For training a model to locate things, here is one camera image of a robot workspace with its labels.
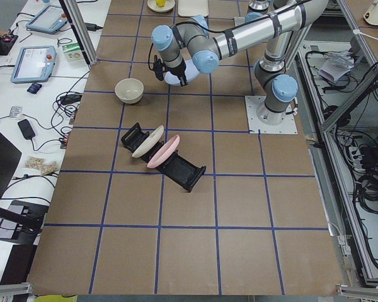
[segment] bowl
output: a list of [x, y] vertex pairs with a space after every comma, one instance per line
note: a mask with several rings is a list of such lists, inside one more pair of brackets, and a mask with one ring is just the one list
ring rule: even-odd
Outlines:
[[134, 104], [143, 97], [144, 86], [141, 81], [133, 78], [121, 80], [115, 86], [115, 94], [124, 103]]

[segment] white round plate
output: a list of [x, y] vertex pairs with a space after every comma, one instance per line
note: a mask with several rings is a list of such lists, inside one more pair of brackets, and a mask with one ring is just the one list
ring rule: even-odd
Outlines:
[[162, 137], [164, 133], [164, 126], [161, 125], [157, 129], [155, 129], [149, 137], [147, 137], [144, 142], [141, 143], [137, 147], [136, 150], [134, 150], [132, 157], [138, 158], [142, 157], [144, 154], [146, 154], [148, 151], [150, 151], [153, 146], [159, 141], [159, 139]]
[[165, 5], [162, 8], [157, 6], [156, 0], [148, 0], [147, 5], [152, 11], [155, 11], [156, 13], [165, 13], [174, 8], [175, 0], [166, 0]]
[[[185, 75], [186, 75], [186, 81], [189, 83], [196, 79], [198, 77], [199, 70], [197, 70], [195, 64], [193, 64], [192, 60], [185, 60], [186, 63], [186, 70], [185, 70]], [[179, 78], [176, 75], [173, 75], [169, 71], [165, 74], [165, 82], [167, 82], [169, 85], [172, 86], [179, 86]]]

